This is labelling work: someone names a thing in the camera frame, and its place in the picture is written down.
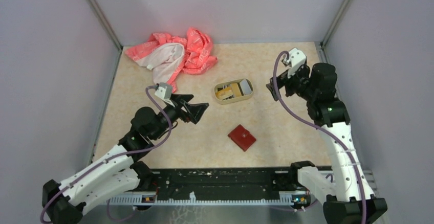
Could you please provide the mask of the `red card holder wallet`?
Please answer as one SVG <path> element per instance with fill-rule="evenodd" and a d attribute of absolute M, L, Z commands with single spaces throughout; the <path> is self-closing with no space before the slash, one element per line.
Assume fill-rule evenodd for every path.
<path fill-rule="evenodd" d="M 257 139 L 243 125 L 239 124 L 229 134 L 228 137 L 244 152 L 246 152 Z"/>

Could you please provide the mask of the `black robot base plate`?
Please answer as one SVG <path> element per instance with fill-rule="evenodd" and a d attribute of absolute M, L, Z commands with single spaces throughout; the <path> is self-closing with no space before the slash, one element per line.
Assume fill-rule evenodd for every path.
<path fill-rule="evenodd" d="M 310 192 L 296 185 L 290 167 L 154 169 L 150 183 L 135 190 L 155 195 L 158 200 L 278 199 L 291 194 L 295 205 L 312 202 Z"/>

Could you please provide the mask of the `beige oval card tray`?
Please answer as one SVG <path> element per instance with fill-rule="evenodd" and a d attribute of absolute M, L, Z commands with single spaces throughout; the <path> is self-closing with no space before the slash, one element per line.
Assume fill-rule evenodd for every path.
<path fill-rule="evenodd" d="M 254 93 L 254 87 L 252 82 L 249 80 L 250 85 L 253 89 L 250 95 L 243 96 L 239 82 L 246 78 L 236 79 L 232 81 L 227 81 L 223 83 L 219 83 L 214 86 L 214 98 L 221 105 L 231 104 L 235 102 L 244 101 L 250 99 Z"/>

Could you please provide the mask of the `pink white crumpled cloth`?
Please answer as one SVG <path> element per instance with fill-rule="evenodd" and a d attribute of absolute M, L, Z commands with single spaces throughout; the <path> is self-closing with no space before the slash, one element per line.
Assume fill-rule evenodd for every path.
<path fill-rule="evenodd" d="M 176 92 L 176 78 L 180 73 L 201 75 L 218 63 L 212 50 L 211 37 L 190 27 L 185 37 L 153 33 L 147 42 L 127 49 L 125 55 L 138 66 L 152 71 L 153 83 L 167 83 Z"/>

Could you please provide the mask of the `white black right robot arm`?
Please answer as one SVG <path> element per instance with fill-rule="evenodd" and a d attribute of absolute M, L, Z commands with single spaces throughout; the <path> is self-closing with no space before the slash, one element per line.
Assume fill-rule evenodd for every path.
<path fill-rule="evenodd" d="M 296 163 L 288 175 L 294 189 L 306 187 L 322 205 L 327 223 L 374 223 L 388 209 L 369 185 L 353 144 L 350 116 L 345 104 L 336 97 L 337 73 L 333 65 L 306 63 L 291 65 L 279 74 L 273 69 L 267 84 L 275 101 L 286 96 L 305 100 L 309 119 L 301 122 L 315 128 L 323 139 L 331 162 L 334 181 L 323 177 L 307 161 Z"/>

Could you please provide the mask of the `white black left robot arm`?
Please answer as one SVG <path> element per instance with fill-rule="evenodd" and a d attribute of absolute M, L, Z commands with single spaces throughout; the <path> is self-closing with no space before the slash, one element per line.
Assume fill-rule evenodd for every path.
<path fill-rule="evenodd" d="M 192 94 L 171 94 L 157 105 L 139 108 L 131 128 L 104 156 L 72 176 L 49 180 L 42 188 L 41 223 L 79 223 L 97 205 L 123 192 L 149 189 L 152 171 L 142 162 L 161 146 L 178 121 L 197 124 L 208 103 L 191 104 Z"/>

